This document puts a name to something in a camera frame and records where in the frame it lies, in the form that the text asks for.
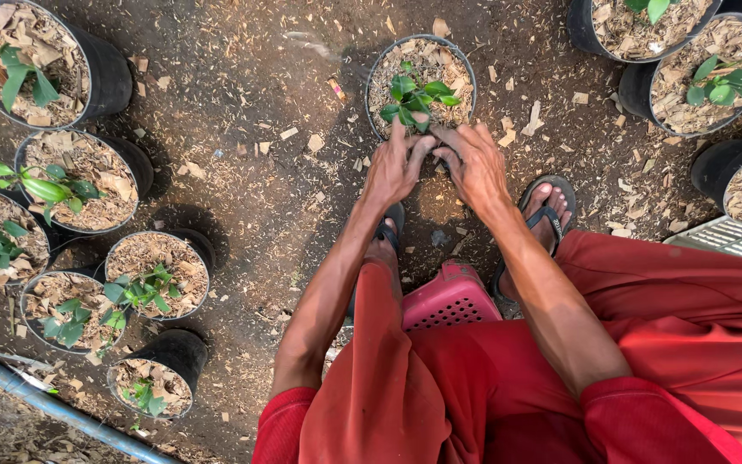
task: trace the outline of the person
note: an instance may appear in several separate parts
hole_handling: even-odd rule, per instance
[[[567,184],[533,183],[519,208],[484,124],[430,132],[395,118],[375,151],[283,335],[252,462],[742,462],[742,258],[563,237]],[[401,223],[385,211],[438,141],[522,320],[401,329]],[[354,337],[323,380],[352,294]]]

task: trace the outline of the plant pot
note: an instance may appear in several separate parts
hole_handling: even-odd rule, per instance
[[[45,336],[42,334],[44,331],[44,326],[39,321],[39,319],[28,319],[26,317],[26,308],[28,305],[27,294],[36,287],[36,284],[39,283],[40,279],[47,277],[48,275],[51,275],[51,274],[60,274],[60,273],[77,274],[78,276],[81,276],[82,278],[95,281],[101,287],[101,285],[105,283],[105,274],[103,272],[99,272],[98,270],[99,267],[100,265],[98,264],[95,266],[90,266],[89,268],[63,269],[61,271],[46,272],[46,273],[40,274],[39,276],[36,276],[35,278],[27,282],[27,285],[21,292],[21,298],[19,300],[19,305],[21,308],[21,318],[23,321],[25,321],[25,325],[27,325],[27,328],[30,330],[30,332],[36,335],[37,339],[41,340],[42,343],[50,346],[51,348],[66,351],[68,353],[88,354],[91,352],[89,348],[68,348],[64,346],[62,343],[58,343],[56,339],[46,339]],[[127,321],[128,321],[129,316],[130,316],[130,310],[125,309],[125,321],[126,321],[125,327],[119,331],[119,335],[114,339],[112,343],[114,346],[119,342],[119,339],[121,339],[122,335],[125,333],[125,329],[127,329]]]
[[[725,16],[734,16],[742,21],[742,13],[722,13],[714,16],[712,19],[715,20]],[[629,64],[626,67],[626,70],[623,71],[623,76],[620,78],[620,84],[617,90],[617,93],[620,96],[620,103],[623,104],[626,111],[651,121],[654,125],[657,125],[660,129],[669,132],[670,134],[687,137],[705,135],[717,131],[724,125],[729,124],[729,122],[735,121],[735,119],[742,113],[742,107],[736,108],[734,115],[716,122],[716,124],[709,127],[705,132],[685,134],[672,131],[654,115],[654,106],[652,106],[651,101],[651,89],[654,85],[654,78],[662,64],[663,59],[652,63]]]
[[[37,130],[59,129],[75,125],[80,121],[96,116],[111,115],[128,107],[133,91],[128,61],[108,42],[89,34],[76,26],[68,25],[58,16],[28,0],[0,0],[0,6],[6,3],[26,3],[54,18],[76,40],[88,67],[91,86],[88,89],[87,101],[84,101],[82,113],[72,122],[57,126],[42,127],[30,125],[24,118],[5,111],[0,98],[0,112],[11,121],[27,125]]]
[[[651,58],[620,58],[603,46],[593,25],[593,0],[572,0],[572,4],[569,6],[569,12],[566,15],[566,27],[569,30],[569,39],[572,41],[572,45],[583,51],[605,56],[606,58],[612,58],[615,61],[621,61],[624,63],[650,63],[653,61],[660,61],[661,59],[674,54],[674,52],[684,48],[687,43],[694,40],[694,38],[697,37],[697,34],[699,34],[715,16],[717,8],[721,5],[721,1],[722,0],[712,0],[712,4],[706,8],[706,12],[700,18],[700,21],[698,21],[692,30],[688,32],[683,41],[665,49],[662,54]]]
[[[125,163],[125,166],[127,166],[128,169],[130,170],[130,176],[134,180],[134,183],[136,184],[137,201],[136,201],[136,204],[134,205],[133,212],[131,212],[131,214],[128,217],[122,220],[118,225],[108,227],[107,229],[93,230],[93,229],[85,229],[82,227],[70,226],[70,225],[66,225],[62,222],[57,221],[55,218],[51,218],[50,221],[56,227],[66,229],[74,233],[78,232],[78,233],[86,234],[86,235],[105,234],[107,232],[116,230],[119,227],[124,226],[125,224],[128,223],[129,220],[131,220],[134,217],[134,214],[139,208],[139,202],[143,199],[145,194],[148,193],[148,191],[151,188],[151,185],[153,184],[153,166],[151,165],[151,160],[148,158],[145,152],[142,151],[142,149],[140,149],[138,146],[136,146],[133,143],[130,143],[129,141],[125,139],[120,139],[117,137],[107,137],[107,136],[100,137],[98,135],[89,134],[88,132],[78,131],[76,129],[66,129],[66,131],[77,132],[78,134],[93,137],[97,141],[102,142],[108,145],[111,149],[113,149],[113,151]],[[39,133],[41,133],[41,131],[30,134],[28,137],[26,137],[26,139],[21,143],[21,145],[19,145],[19,148],[16,150],[13,168],[17,173],[22,167],[26,166],[25,158],[26,158],[27,146],[30,144],[32,140],[34,140],[34,137]],[[26,189],[22,188],[21,191],[23,192],[28,203],[33,203],[35,201],[33,196],[30,195],[26,191]]]
[[[168,317],[166,315],[147,315],[144,312],[137,311],[137,314],[141,315],[142,317],[154,320],[154,321],[175,321],[177,319],[182,319],[184,317],[187,317],[191,314],[193,314],[195,311],[199,310],[202,306],[205,299],[208,297],[208,292],[210,291],[210,278],[213,273],[213,266],[216,262],[216,255],[213,251],[213,247],[211,245],[210,240],[208,240],[204,235],[200,234],[199,232],[192,230],[192,229],[174,229],[170,232],[161,232],[161,231],[153,231],[153,230],[146,230],[142,232],[137,232],[135,234],[127,235],[126,237],[121,238],[116,244],[114,244],[113,247],[110,248],[110,251],[108,252],[107,259],[105,260],[105,275],[106,279],[108,281],[112,281],[118,277],[118,275],[122,274],[123,272],[119,271],[117,268],[117,265],[113,263],[114,256],[117,253],[117,248],[129,238],[138,236],[138,235],[146,235],[146,234],[156,234],[156,235],[165,235],[167,237],[176,238],[177,240],[180,240],[180,242],[187,243],[188,247],[192,250],[193,254],[198,258],[196,261],[200,263],[204,269],[205,275],[207,276],[207,283],[205,285],[204,289],[199,289],[202,293],[202,297],[199,300],[198,303],[195,304],[195,308],[191,309],[190,311],[174,317]],[[147,263],[149,265],[149,268],[152,268],[157,263]],[[147,269],[140,269],[140,272],[144,272]]]
[[[383,138],[383,136],[377,131],[377,127],[376,125],[374,125],[374,118],[371,115],[371,111],[368,110],[368,91],[371,88],[371,79],[374,77],[374,71],[379,66],[381,60],[384,59],[385,56],[388,55],[388,53],[394,47],[399,46],[400,44],[403,44],[412,39],[425,39],[437,42],[441,46],[448,47],[448,51],[450,51],[455,57],[459,58],[459,60],[462,61],[462,64],[465,66],[466,71],[468,72],[468,79],[471,81],[471,86],[474,88],[471,91],[471,111],[469,111],[468,117],[471,118],[474,114],[475,103],[477,103],[477,80],[474,79],[474,70],[471,68],[471,63],[469,63],[468,58],[466,58],[466,55],[462,52],[462,50],[460,50],[455,44],[449,42],[448,40],[431,34],[416,34],[414,36],[408,36],[404,39],[399,39],[393,44],[389,45],[389,47],[386,48],[380,56],[378,56],[377,60],[374,62],[374,66],[371,67],[371,72],[368,74],[368,80],[365,83],[365,115],[368,118],[368,122],[371,124],[371,130],[374,131],[374,134],[379,140],[386,139]]]
[[[717,207],[728,216],[727,187],[740,168],[742,168],[742,140],[716,143],[694,161],[692,184],[704,195],[712,198]]]
[[[49,227],[45,223],[45,219],[42,218],[41,215],[36,215],[33,212],[30,212],[27,209],[28,203],[25,201],[24,196],[20,192],[11,192],[8,190],[0,189],[0,196],[5,198],[6,200],[10,201],[11,203],[14,203],[16,206],[19,206],[24,211],[30,213],[30,216],[33,217],[36,224],[39,226],[39,229],[42,231],[43,235],[45,236],[46,242],[48,244],[48,259],[45,264],[45,266],[39,270],[39,275],[45,271],[51,264],[53,264],[56,257],[61,253],[62,246],[59,246],[59,236],[58,233],[53,230],[51,227]],[[27,279],[19,279],[19,280],[13,280],[8,281],[5,283],[6,287],[12,287],[17,285],[22,285],[25,283]]]
[[[194,404],[196,395],[196,383],[200,379],[202,367],[208,360],[208,348],[203,341],[195,334],[187,330],[170,329],[159,334],[157,338],[128,356],[121,361],[114,363],[108,369],[107,380],[110,394],[116,397],[116,400],[126,408],[135,411],[141,415],[153,418],[152,415],[144,413],[138,408],[128,405],[116,392],[116,366],[127,359],[142,359],[162,364],[169,368],[188,385],[191,390],[191,404],[182,410],[179,415],[158,415],[156,418],[178,418],[186,415]]]

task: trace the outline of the red clothing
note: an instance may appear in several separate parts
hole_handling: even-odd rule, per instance
[[[353,341],[316,396],[273,398],[253,462],[742,462],[710,422],[742,441],[742,258],[578,231],[559,253],[641,378],[578,405],[524,321],[406,335],[369,261]]]

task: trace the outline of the sleeve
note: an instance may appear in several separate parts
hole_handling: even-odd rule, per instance
[[[742,464],[734,437],[652,382],[596,382],[581,404],[586,432],[609,464]]]
[[[257,425],[252,464],[296,464],[303,420],[316,389],[299,386],[274,396]]]

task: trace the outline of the dirt ground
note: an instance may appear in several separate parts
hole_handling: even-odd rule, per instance
[[[158,221],[164,229],[199,230],[217,254],[211,285],[216,298],[183,321],[132,318],[118,349],[105,358],[115,362],[123,349],[140,348],[163,328],[187,328],[204,338],[210,360],[191,412],[172,421],[142,420],[145,438],[129,431],[189,462],[251,459],[276,345],[363,186],[367,169],[354,170],[356,158],[377,145],[364,110],[365,79],[393,40],[430,32],[435,16],[448,22],[448,38],[468,54],[477,78],[474,116],[496,139],[503,136],[500,119],[514,121],[517,141],[503,150],[510,192],[520,195],[539,174],[564,175],[577,192],[572,226],[578,229],[609,234],[607,223],[617,222],[631,225],[634,238],[662,240],[672,234],[673,221],[692,227],[719,216],[692,186],[689,167],[709,144],[742,138],[742,117],[711,136],[669,140],[675,144],[664,142],[667,135],[659,129],[649,131],[638,116],[626,113],[625,121],[615,124],[620,113],[608,97],[624,66],[572,47],[565,0],[39,3],[126,56],[150,58],[147,73],[134,70],[146,97],[134,92],[126,111],[79,128],[137,143],[158,171],[149,199],[128,226],[72,242],[54,269],[97,263],[118,238],[152,229]],[[307,35],[292,40],[290,32]],[[497,82],[489,80],[490,65]],[[332,75],[346,102],[326,82]],[[160,85],[165,77],[170,84]],[[510,92],[505,83],[512,78]],[[575,92],[588,93],[588,104],[572,103]],[[535,100],[541,101],[544,125],[527,137],[520,129]],[[298,133],[283,140],[280,133],[293,127]],[[134,132],[139,129],[144,136]],[[0,161],[11,163],[29,133],[0,114]],[[312,134],[325,141],[316,153],[307,147]],[[267,154],[255,149],[260,142],[271,142]],[[214,156],[215,150],[222,156]],[[644,174],[651,159],[654,167]],[[204,178],[177,174],[186,162],[197,163]],[[439,264],[453,257],[473,263],[488,281],[497,248],[430,160],[404,203],[402,246],[415,247],[401,259],[405,291],[431,279]],[[468,231],[462,248],[458,228]],[[448,243],[432,245],[436,230]],[[459,253],[452,256],[455,248]],[[129,430],[135,416],[110,396],[105,366],[50,350],[32,335],[11,334],[8,298],[17,301],[16,290],[0,292],[0,351],[65,361],[53,381],[60,397]],[[15,311],[18,319],[18,307]],[[74,379],[84,384],[78,390],[67,384]]]

